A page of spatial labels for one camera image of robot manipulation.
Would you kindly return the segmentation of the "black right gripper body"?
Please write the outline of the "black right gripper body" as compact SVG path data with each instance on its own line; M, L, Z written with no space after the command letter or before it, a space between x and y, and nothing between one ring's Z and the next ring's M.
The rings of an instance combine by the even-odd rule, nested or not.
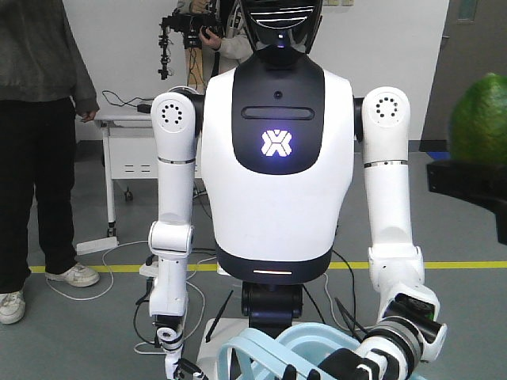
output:
M506 165L439 160L426 166L430 192L473 203L494 213L497 240L506 244Z

